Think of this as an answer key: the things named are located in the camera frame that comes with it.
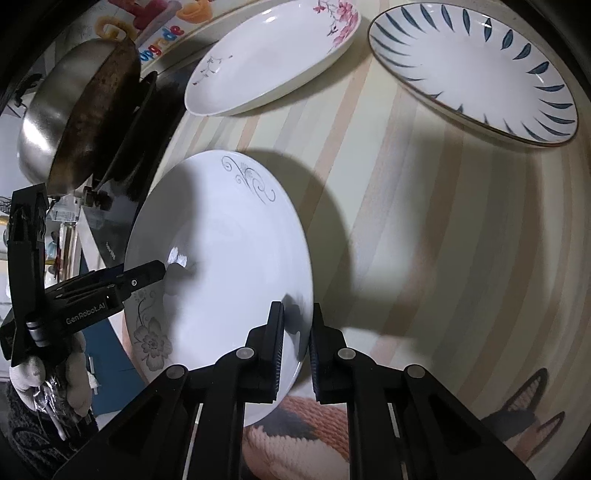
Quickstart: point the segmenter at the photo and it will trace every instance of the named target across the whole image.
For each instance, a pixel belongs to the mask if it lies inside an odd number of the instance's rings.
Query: white ceramic plate
[[[423,99],[504,136],[558,145],[577,130],[573,97],[530,41],[467,8],[411,4],[369,28],[376,58]]]
[[[348,1],[294,0],[265,10],[223,37],[193,72],[193,115],[233,115],[282,97],[349,48],[361,16]]]
[[[180,163],[144,203],[125,268],[151,260],[167,266],[164,280],[125,302],[134,354],[148,380],[172,364],[214,364],[244,346],[250,329],[267,322],[271,302],[282,300],[281,401],[306,354],[313,289],[304,232],[276,179],[236,152],[207,151]],[[275,404],[247,405],[245,425]]]

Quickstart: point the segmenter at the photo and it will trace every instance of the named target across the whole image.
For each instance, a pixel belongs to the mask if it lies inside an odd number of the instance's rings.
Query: plate with pink floral pattern
[[[292,92],[345,53],[360,20],[347,0],[293,0],[249,18],[199,62],[187,110],[234,115]]]

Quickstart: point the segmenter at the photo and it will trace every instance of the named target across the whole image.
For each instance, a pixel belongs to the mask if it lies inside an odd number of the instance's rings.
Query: wire rack
[[[6,197],[0,197],[0,212],[4,215],[10,215],[10,199]]]

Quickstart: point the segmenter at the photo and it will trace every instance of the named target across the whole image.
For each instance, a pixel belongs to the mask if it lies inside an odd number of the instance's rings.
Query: gray flower design
[[[147,355],[142,358],[151,372],[162,370],[164,360],[173,352],[172,343],[162,333],[160,323],[155,317],[150,318],[148,327],[140,325],[134,332],[136,343],[141,343],[141,348]]]

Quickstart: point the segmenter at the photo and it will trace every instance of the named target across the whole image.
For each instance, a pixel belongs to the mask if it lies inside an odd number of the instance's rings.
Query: plate rim
[[[195,153],[195,154],[193,154],[193,155],[191,155],[191,156],[189,156],[189,157],[187,157],[187,158],[184,158],[183,160],[181,160],[180,162],[178,162],[178,163],[177,163],[177,164],[176,164],[174,167],[172,167],[172,168],[171,168],[171,169],[170,169],[168,172],[166,172],[166,173],[165,173],[165,174],[162,176],[162,178],[160,178],[160,179],[159,179],[158,183],[157,183],[157,184],[154,186],[154,188],[151,190],[151,192],[148,194],[148,197],[149,197],[150,195],[152,195],[152,192],[153,192],[154,190],[156,190],[156,188],[158,187],[158,184],[159,184],[159,183],[160,183],[162,180],[164,180],[164,179],[165,179],[165,178],[168,176],[168,174],[170,174],[170,173],[171,173],[171,172],[172,172],[172,171],[173,171],[175,168],[177,168],[179,165],[185,164],[186,162],[188,162],[189,160],[191,160],[191,159],[193,159],[193,158],[195,158],[195,157],[199,157],[199,156],[201,156],[201,155],[203,155],[203,154],[211,154],[211,153],[219,153],[219,154],[221,154],[222,156],[224,156],[224,155],[228,155],[228,154],[231,154],[231,155],[238,155],[238,156],[240,156],[240,157],[246,157],[246,158],[248,158],[249,160],[251,160],[252,162],[254,162],[254,163],[256,164],[257,168],[259,168],[260,170],[262,170],[262,171],[266,172],[266,173],[267,173],[267,175],[269,176],[269,178],[271,178],[271,179],[275,180],[275,184],[276,184],[276,185],[274,186],[274,188],[275,188],[275,189],[277,189],[277,194],[279,195],[280,193],[283,193],[283,195],[284,195],[284,197],[285,197],[285,199],[286,199],[287,208],[288,208],[288,210],[290,211],[290,215],[291,215],[291,216],[293,216],[293,219],[296,221],[297,225],[299,226],[299,228],[298,228],[298,234],[299,234],[299,235],[301,235],[301,241],[302,241],[302,244],[303,244],[303,246],[305,247],[305,249],[306,249],[306,253],[307,253],[307,260],[308,260],[308,261],[307,261],[307,265],[308,265],[308,272],[307,272],[307,275],[306,275],[306,277],[307,277],[307,280],[308,280],[307,284],[308,284],[308,286],[310,287],[310,300],[311,300],[311,306],[310,306],[310,329],[311,329],[312,313],[313,313],[313,311],[314,311],[314,277],[313,277],[313,272],[312,272],[312,260],[311,260],[311,256],[310,256],[310,247],[308,246],[308,241],[307,241],[307,238],[306,238],[306,233],[304,232],[304,227],[303,227],[303,226],[302,226],[302,224],[301,224],[301,220],[300,220],[300,217],[299,217],[299,215],[298,215],[298,213],[297,213],[297,211],[296,211],[296,207],[294,206],[293,202],[291,201],[291,198],[289,197],[289,195],[288,195],[288,194],[287,194],[287,192],[285,191],[285,188],[283,188],[283,185],[281,184],[281,182],[280,182],[279,180],[277,180],[277,178],[276,178],[276,177],[275,177],[275,176],[274,176],[274,175],[273,175],[273,174],[272,174],[272,173],[271,173],[271,172],[270,172],[270,171],[269,171],[269,170],[268,170],[268,169],[267,169],[267,168],[266,168],[264,165],[262,165],[262,164],[261,164],[260,162],[258,162],[256,159],[254,159],[254,158],[252,158],[252,157],[250,157],[250,156],[248,156],[248,155],[246,155],[246,154],[244,154],[244,153],[237,152],[237,151],[221,150],[221,149],[204,150],[204,151],[201,151],[201,152]],[[136,228],[136,225],[137,225],[137,218],[136,218],[136,221],[134,222],[134,225],[133,225],[133,227],[132,227],[131,233],[130,233],[130,235],[129,235],[129,239],[130,239],[130,240],[131,240],[131,238],[132,238],[132,236],[133,236],[133,234],[134,234],[134,230],[135,230],[135,228]],[[126,249],[125,249],[124,270],[127,270],[126,261],[127,261],[127,252],[128,252],[128,250],[129,250],[129,241],[128,241],[128,246],[127,246],[127,247],[126,247]],[[123,310],[123,311],[124,311],[124,318],[125,318],[125,329],[126,329],[126,331],[127,331],[128,335],[129,335],[129,337],[130,337],[130,338],[132,338],[132,332],[130,331],[130,327],[129,327],[129,323],[128,323],[128,317],[127,317],[127,315],[125,315],[125,310],[126,310],[126,308],[125,308],[125,305],[124,305],[124,310]],[[136,368],[136,367],[135,367],[135,364],[137,364],[137,365],[140,367],[140,369],[141,369],[141,375],[142,375],[143,377],[145,377],[145,379],[148,381],[148,383],[152,383],[152,382],[153,382],[153,380],[149,380],[149,379],[148,379],[148,377],[147,377],[147,375],[146,375],[146,373],[145,373],[145,371],[144,371],[144,368],[143,368],[143,363],[142,363],[142,362],[139,362],[139,361],[137,361],[137,360],[138,360],[138,358],[137,358],[137,357],[136,357],[136,355],[135,355],[135,350],[134,350],[134,348],[133,348],[133,344],[131,345],[131,353],[133,354],[133,356],[134,356],[134,359],[136,360],[136,362],[132,362],[132,363],[134,363],[134,368]],[[262,405],[263,407],[264,407],[264,406],[269,406],[269,407],[272,407],[272,408],[270,408],[270,410],[269,410],[269,411],[267,411],[267,412],[264,414],[264,416],[263,416],[263,417],[261,417],[260,419],[255,419],[255,420],[253,420],[252,422],[250,422],[250,421],[249,421],[249,422],[247,423],[247,422],[246,422],[246,420],[247,420],[247,419],[246,419],[246,417],[245,417],[245,419],[244,419],[244,420],[245,420],[245,427],[246,427],[246,426],[248,426],[248,425],[252,425],[253,423],[256,423],[256,422],[258,422],[258,421],[260,421],[262,418],[264,418],[264,417],[266,417],[267,415],[269,415],[269,413],[271,413],[273,410],[275,410],[275,408],[277,408],[277,406],[279,405],[279,403],[281,403],[281,401],[282,401],[282,400],[283,400],[283,399],[284,399],[284,398],[285,398],[285,397],[286,397],[286,396],[289,394],[289,392],[291,391],[291,388],[292,388],[292,387],[293,387],[293,385],[296,383],[296,380],[297,380],[298,376],[300,375],[300,371],[301,371],[301,369],[302,369],[302,366],[303,366],[303,363],[304,363],[305,357],[307,356],[307,353],[308,353],[308,346],[306,346],[306,349],[305,349],[305,351],[303,352],[303,354],[302,354],[302,356],[301,356],[301,357],[302,357],[301,359],[297,359],[297,357],[296,357],[296,360],[297,360],[297,366],[296,366],[296,368],[295,368],[295,370],[294,370],[294,373],[293,373],[293,375],[291,376],[291,378],[290,378],[290,380],[289,380],[289,382],[288,382],[288,384],[287,384],[287,386],[286,386],[286,389],[285,389],[285,394],[284,394],[284,395],[279,395],[279,392],[278,392],[278,394],[277,394],[277,398],[275,399],[275,401],[274,401],[273,403],[271,403],[271,404],[259,404],[259,405]],[[155,379],[156,379],[156,378],[157,378],[159,375],[161,375],[161,374],[162,374],[162,373],[163,373],[163,372],[166,370],[166,368],[167,368],[167,367],[163,368],[163,369],[162,369],[162,370],[161,370],[161,371],[160,371],[160,372],[159,372],[159,373],[156,375],[156,377],[154,377],[154,380],[155,380]]]
[[[433,102],[435,105],[437,105],[438,107],[442,108],[443,110],[446,111],[446,113],[450,113],[451,116],[453,117],[454,115],[460,117],[460,119],[468,122],[468,123],[472,123],[475,124],[477,127],[484,127],[486,130],[489,130],[490,132],[493,132],[494,134],[498,134],[501,135],[503,137],[507,137],[510,138],[511,140],[516,140],[520,143],[525,143],[528,145],[534,145],[536,147],[547,147],[547,148],[551,148],[551,147],[563,147],[564,145],[568,144],[570,141],[573,140],[573,138],[577,135],[577,133],[579,132],[579,124],[580,124],[580,115],[579,115],[579,110],[577,109],[577,103],[574,100],[574,96],[573,96],[573,91],[571,90],[569,83],[567,82],[567,80],[564,79],[562,72],[558,70],[558,68],[556,68],[556,65],[554,64],[553,61],[551,61],[548,58],[548,55],[545,54],[545,52],[540,48],[540,46],[534,42],[531,41],[528,37],[526,37],[523,33],[521,33],[519,31],[519,29],[517,28],[512,28],[510,26],[508,26],[505,22],[502,22],[501,20],[496,19],[495,17],[488,15],[488,14],[484,14],[482,12],[479,12],[478,10],[474,10],[473,8],[468,8],[468,7],[463,7],[461,5],[454,5],[454,4],[448,4],[445,2],[426,2],[429,5],[445,5],[446,7],[456,7],[456,8],[463,8],[465,10],[468,10],[470,12],[474,12],[476,14],[479,15],[485,15],[487,17],[490,17],[491,19],[495,20],[496,22],[499,22],[500,24],[503,24],[504,26],[506,26],[507,28],[510,28],[514,31],[516,31],[519,35],[521,35],[524,39],[526,39],[529,43],[531,43],[534,47],[536,47],[540,53],[542,55],[544,55],[545,59],[547,61],[550,62],[550,64],[556,69],[556,71],[558,72],[558,74],[560,75],[561,79],[563,80],[564,84],[566,85],[566,88],[568,88],[570,96],[573,98],[573,106],[574,106],[574,112],[576,114],[577,117],[577,126],[574,129],[573,134],[567,138],[566,140],[562,140],[560,142],[553,142],[553,143],[549,143],[549,142],[539,142],[537,140],[530,140],[529,138],[525,138],[525,137],[518,137],[517,135],[514,134],[510,134],[509,132],[505,132],[503,130],[500,130],[498,128],[495,128],[491,125],[487,125],[484,122],[480,122],[478,120],[476,120],[475,118],[472,118],[471,116],[466,115],[465,113],[460,113],[458,111],[455,111],[452,107],[450,107],[449,105],[437,100],[436,98],[431,98],[429,96],[427,96],[427,94],[425,92],[423,92],[422,90],[420,90],[419,88],[415,87],[414,85],[412,85],[412,83],[407,82],[406,80],[404,80],[404,78],[397,72],[391,70],[390,68],[388,68],[388,66],[379,58],[379,56],[376,54],[376,51],[374,50],[374,47],[371,43],[370,40],[370,31],[371,28],[374,26],[374,23],[376,23],[376,20],[380,17],[382,17],[386,12],[390,12],[392,10],[397,10],[400,9],[402,7],[407,7],[409,5],[415,5],[416,3],[410,3],[410,4],[404,4],[404,5],[397,5],[395,7],[391,7],[388,8],[382,12],[380,12],[378,15],[376,15],[373,20],[369,23],[369,27],[368,27],[368,31],[367,31],[367,42],[369,44],[369,49],[371,50],[375,60],[378,61],[378,63],[384,67],[386,69],[386,71],[393,75],[397,81],[399,81],[405,88],[409,89],[410,91],[412,91],[412,93],[415,93],[416,95],[418,95],[418,97],[426,104],[429,104],[430,102]]]
[[[258,100],[260,98],[262,98],[265,95],[268,95],[271,92],[276,91],[277,89],[279,89],[281,86],[286,85],[287,83],[290,83],[291,81],[293,81],[294,79],[306,74],[307,72],[309,72],[311,69],[313,69],[314,67],[316,67],[317,65],[319,65],[320,63],[326,61],[329,58],[332,58],[337,52],[342,52],[344,53],[343,49],[346,50],[347,48],[349,48],[349,45],[351,43],[351,41],[353,40],[353,38],[355,37],[355,34],[357,33],[357,30],[359,29],[359,26],[361,25],[361,20],[363,18],[361,12],[359,11],[359,8],[356,4],[356,2],[354,2],[353,0],[347,0],[349,3],[351,3],[351,5],[353,5],[353,8],[355,9],[355,11],[359,14],[359,18],[357,20],[357,24],[355,25],[355,28],[353,29],[353,31],[347,36],[347,38],[345,39],[345,41],[343,43],[341,43],[340,45],[338,45],[336,48],[331,49],[329,52],[326,53],[326,55],[324,55],[324,57],[322,57],[319,61],[314,62],[311,65],[308,65],[307,67],[305,67],[303,70],[300,70],[297,74],[291,76],[290,78],[288,78],[287,80],[278,83],[272,87],[270,87],[268,90],[266,90],[265,92],[261,93],[260,95],[257,95],[254,98],[250,98],[249,100],[240,103],[239,105],[235,105],[231,108],[226,108],[224,110],[220,110],[220,111],[216,111],[216,112],[212,112],[212,113],[195,113],[193,112],[188,104],[187,104],[187,97],[189,95],[189,88],[191,86],[191,81],[190,78],[193,76],[193,74],[195,73],[195,71],[202,65],[202,63],[207,59],[208,56],[211,55],[211,53],[215,50],[216,47],[218,47],[218,45],[224,41],[224,39],[231,34],[232,32],[234,32],[235,30],[237,30],[238,28],[240,28],[241,26],[243,26],[245,23],[249,22],[250,20],[253,20],[254,18],[258,17],[259,15],[261,15],[262,13],[256,14],[253,17],[247,18],[244,22],[242,22],[241,24],[239,24],[237,27],[233,28],[232,30],[230,30],[226,35],[224,35],[217,43],[214,44],[214,46],[206,53],[206,55],[199,61],[199,63],[197,64],[197,66],[195,67],[195,69],[191,72],[191,76],[189,77],[189,82],[187,82],[187,86],[185,88],[184,91],[184,104],[185,104],[185,108],[187,109],[187,111],[192,114],[192,115],[196,115],[196,116],[219,116],[219,115],[223,115],[224,113],[227,112],[232,112],[235,109],[239,109],[244,107],[245,105]],[[269,11],[265,11],[268,13],[272,13],[273,11],[275,11],[278,8],[285,8],[286,5],[289,4],[295,4],[295,3],[301,3],[302,0],[290,0],[288,2],[284,2],[281,3],[279,5],[276,5],[274,7],[271,7],[269,9]]]

